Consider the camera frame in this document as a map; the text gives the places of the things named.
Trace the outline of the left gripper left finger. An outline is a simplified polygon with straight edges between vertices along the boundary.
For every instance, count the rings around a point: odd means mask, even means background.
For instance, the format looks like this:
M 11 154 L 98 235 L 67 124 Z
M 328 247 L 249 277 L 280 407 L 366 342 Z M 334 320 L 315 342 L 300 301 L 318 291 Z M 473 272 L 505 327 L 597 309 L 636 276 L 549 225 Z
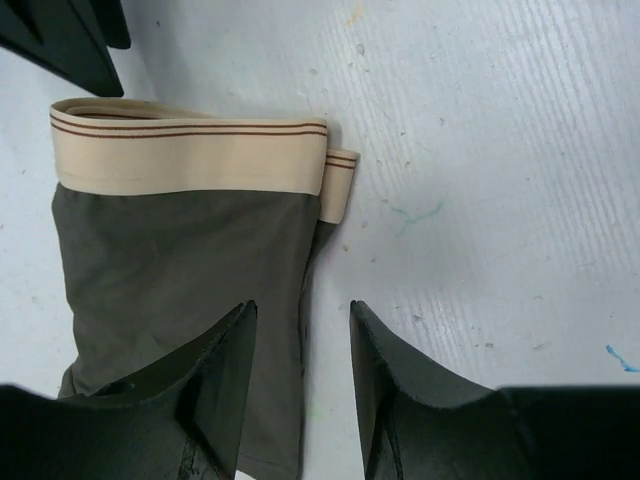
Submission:
M 1 388 L 4 479 L 232 479 L 257 326 L 254 302 L 92 395 Z

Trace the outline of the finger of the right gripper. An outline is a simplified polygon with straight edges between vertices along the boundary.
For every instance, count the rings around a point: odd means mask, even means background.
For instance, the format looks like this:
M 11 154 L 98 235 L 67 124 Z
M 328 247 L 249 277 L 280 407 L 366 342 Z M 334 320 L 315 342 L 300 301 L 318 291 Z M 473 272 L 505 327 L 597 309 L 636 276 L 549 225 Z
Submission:
M 71 0 L 69 4 L 92 38 L 116 49 L 131 47 L 120 0 Z
M 2 0 L 1 46 L 96 96 L 123 96 L 110 47 L 91 37 L 70 1 Z

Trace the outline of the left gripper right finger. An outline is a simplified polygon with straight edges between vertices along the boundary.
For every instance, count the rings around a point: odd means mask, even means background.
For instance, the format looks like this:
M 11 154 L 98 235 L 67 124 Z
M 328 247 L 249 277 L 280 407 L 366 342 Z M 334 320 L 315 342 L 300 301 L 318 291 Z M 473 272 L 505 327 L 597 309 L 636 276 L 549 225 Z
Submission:
M 362 302 L 351 355 L 369 479 L 635 479 L 635 386 L 492 390 L 432 360 Z

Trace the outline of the olive underwear beige waistband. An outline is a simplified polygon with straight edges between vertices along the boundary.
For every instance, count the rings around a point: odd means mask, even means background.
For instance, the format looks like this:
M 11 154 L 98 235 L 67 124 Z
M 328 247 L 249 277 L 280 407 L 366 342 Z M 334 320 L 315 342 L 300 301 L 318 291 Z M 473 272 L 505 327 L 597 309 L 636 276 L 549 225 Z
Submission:
M 342 221 L 359 156 L 325 120 L 224 119 L 127 99 L 54 103 L 52 211 L 75 361 L 91 394 L 257 306 L 239 469 L 296 479 L 304 433 L 306 293 Z

